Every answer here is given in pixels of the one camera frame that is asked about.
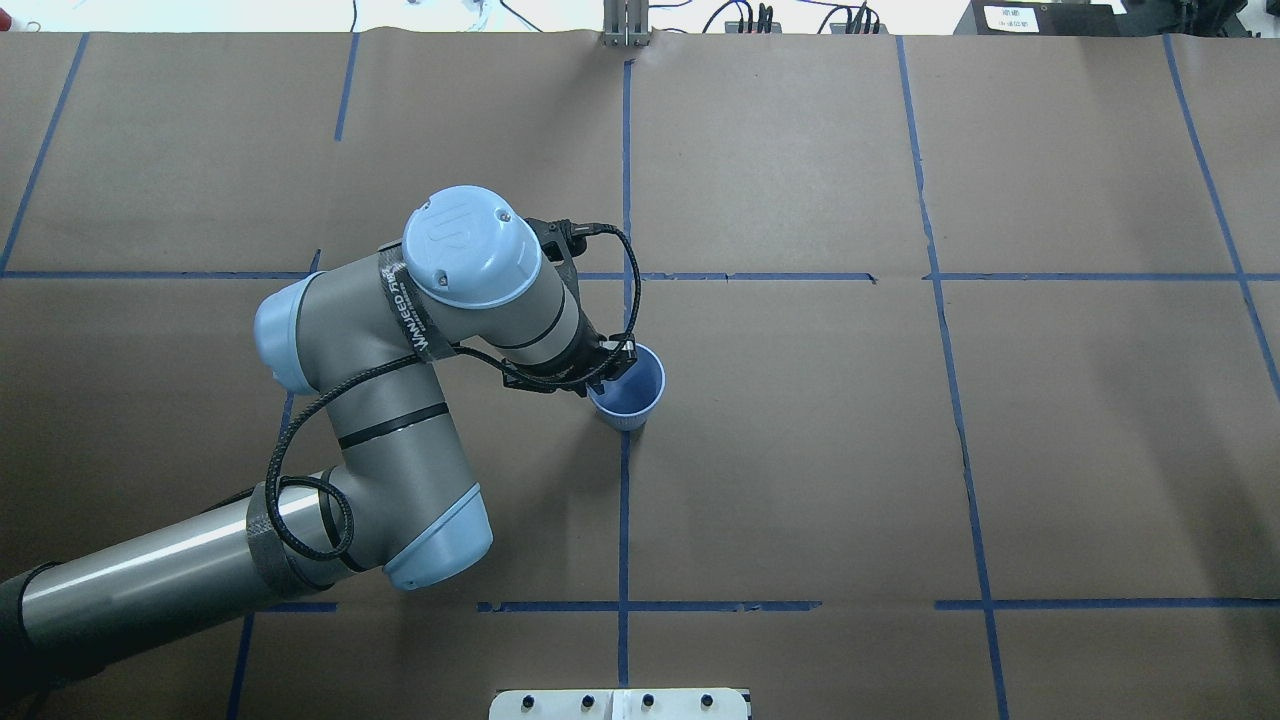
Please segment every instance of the printed label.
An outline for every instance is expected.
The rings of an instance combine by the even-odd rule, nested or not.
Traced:
[[[984,5],[987,27],[1004,32],[1039,32],[1034,8],[998,8]]]

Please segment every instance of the white wall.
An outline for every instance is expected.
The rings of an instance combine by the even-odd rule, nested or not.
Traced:
[[[416,31],[466,29],[479,17],[477,0],[357,0],[358,29],[379,26]],[[966,0],[876,0],[874,8],[896,35],[950,35]],[[1280,18],[1263,12],[1266,0],[1249,0],[1240,14],[1244,24],[1276,37]],[[524,31],[498,0],[488,31]],[[547,31],[590,28],[602,24],[600,0],[508,0],[520,13]],[[694,0],[686,6],[650,13],[654,27],[699,32],[719,0]],[[346,32],[351,27],[351,0],[0,0],[15,27],[37,20],[46,31],[118,32]],[[797,0],[774,0],[774,19],[786,32],[812,33],[827,8]],[[719,19],[736,18],[728,9]]]

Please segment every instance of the blue tape line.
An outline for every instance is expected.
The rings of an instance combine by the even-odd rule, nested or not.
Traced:
[[[291,272],[168,272],[168,270],[9,270],[15,281],[300,281],[311,273]]]
[[[76,82],[76,72],[79,70],[81,59],[84,58],[84,47],[88,46],[88,33],[81,33],[81,41],[76,46],[76,56],[72,58],[72,67],[67,70],[67,79],[63,82],[63,94],[58,96],[54,105],[54,115],[49,119],[45,129],[45,140],[40,142],[40,151],[36,152],[36,163],[31,167],[31,176],[27,178],[27,188],[22,191],[22,200],[18,201],[18,213],[9,225],[9,238],[0,251],[0,273],[9,266],[9,258],[13,255],[13,246],[18,242],[18,232],[22,229],[22,219],[27,215],[27,204],[31,202],[31,193],[36,190],[36,181],[40,179],[40,169],[45,167],[45,158],[49,155],[49,146],[54,141],[58,131],[58,120],[63,117],[63,108],[67,106],[67,97],[72,92],[72,83]]]
[[[1201,176],[1204,177],[1204,187],[1208,188],[1210,201],[1213,204],[1213,214],[1217,215],[1217,227],[1222,231],[1222,240],[1226,242],[1226,252],[1231,256],[1231,268],[1240,283],[1240,295],[1244,296],[1244,306],[1249,311],[1249,322],[1253,323],[1253,334],[1258,338],[1258,347],[1262,350],[1262,361],[1267,366],[1271,377],[1271,389],[1276,400],[1280,400],[1280,373],[1276,372],[1275,356],[1271,355],[1271,343],[1267,342],[1267,333],[1262,329],[1262,320],[1258,318],[1258,309],[1253,304],[1253,292],[1244,275],[1244,265],[1240,263],[1240,254],[1235,249],[1235,240],[1231,237],[1231,227],[1226,222],[1226,213],[1222,211],[1222,201],[1217,196],[1217,184],[1208,172],[1208,160],[1204,159],[1204,150],[1201,147],[1199,133],[1196,132],[1196,120],[1192,119],[1190,105],[1187,104],[1187,94],[1183,91],[1183,78],[1178,72],[1178,59],[1174,56],[1172,36],[1165,35],[1165,59],[1169,60],[1169,74],[1174,78],[1174,92],[1178,94],[1178,104],[1183,109],[1183,120],[1187,123],[1187,133],[1192,138],[1192,149],[1196,150],[1196,161],[1199,163]]]
[[[1071,600],[997,600],[996,610],[1179,610],[1179,609],[1261,609],[1280,610],[1280,598],[1261,597],[1092,597]],[[982,610],[979,600],[940,600],[941,611]]]
[[[282,602],[262,612],[337,612],[337,602]]]
[[[934,275],[924,275],[929,281]],[[951,281],[1234,282],[1231,273],[938,273]]]
[[[951,350],[951,331],[947,328],[946,300],[942,297],[938,249],[933,238],[933,223],[924,202],[924,163],[920,158],[920,137],[915,124],[915,108],[911,102],[911,81],[906,70],[906,46],[902,36],[897,36],[897,67],[902,78],[902,102],[906,110],[906,126],[911,140],[911,159],[915,167],[915,187],[920,200],[920,222],[924,237],[928,240],[929,273],[933,278],[933,302],[938,313],[938,331],[942,334],[942,357],[947,368],[947,384],[951,389],[951,413],[956,433],[960,437],[960,457],[964,465],[965,493],[969,497],[969,529],[973,536],[973,555],[978,566],[978,588],[982,592],[983,616],[987,624],[987,652],[991,657],[991,675],[996,688],[996,708],[1001,720],[1009,720],[1009,700],[1005,694],[1005,671],[1000,659],[1000,638],[996,633],[996,611],[991,602],[991,579],[987,574],[987,551],[982,541],[982,521],[978,516],[978,493],[973,484],[973,466],[969,460],[969,439],[965,433],[964,409],[960,405],[960,387],[956,382],[955,355]]]
[[[232,674],[232,692],[227,698],[227,720],[236,720],[239,715],[241,691],[244,688],[244,669],[248,667],[248,646],[253,639],[253,614],[244,616],[241,625],[241,644],[236,651],[236,671]]]
[[[618,687],[631,682],[631,432],[622,434],[622,482],[618,484]]]
[[[809,612],[819,600],[637,600],[625,603],[631,612]],[[611,600],[477,602],[476,612],[617,612],[623,603]]]
[[[640,273],[646,281],[854,281],[879,282],[870,273]],[[630,282],[631,273],[579,273],[580,281],[625,281]]]
[[[622,232],[631,237],[631,65],[635,60],[622,63]],[[631,293],[634,282],[631,264],[626,251],[622,251],[622,323],[631,320]]]
[[[618,603],[612,600],[584,601],[544,601],[544,602],[477,602],[476,612],[617,612]]]
[[[347,101],[351,100],[351,78],[356,74],[356,50],[360,49],[360,33],[351,33],[351,50],[347,51],[347,78],[342,81],[342,102],[338,105],[338,124],[333,128],[333,141],[342,142],[342,128],[347,124]]]
[[[809,612],[822,607],[817,600],[723,601],[634,601],[632,612]]]

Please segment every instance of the black device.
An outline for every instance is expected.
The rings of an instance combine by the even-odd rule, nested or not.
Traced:
[[[955,35],[1115,37],[1121,32],[1110,5],[970,0]]]
[[[1236,17],[1247,1],[1123,0],[1125,13],[1117,15],[1110,5],[970,0],[955,35],[1252,37]],[[1280,12],[1280,0],[1268,3]]]

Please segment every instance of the light blue joint cap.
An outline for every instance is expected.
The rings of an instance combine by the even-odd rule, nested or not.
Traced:
[[[543,250],[534,229],[492,190],[461,184],[433,195],[404,224],[413,282],[445,305],[497,307],[534,284]]]
[[[452,578],[489,552],[493,530],[480,484],[471,486],[431,527],[383,566],[397,589],[415,591]]]
[[[257,343],[257,356],[271,369],[271,377],[284,389],[297,395],[316,395],[319,392],[302,372],[298,359],[298,309],[302,307],[302,295],[311,281],[323,273],[311,273],[289,287],[273,293],[257,306],[253,316],[253,341]]]

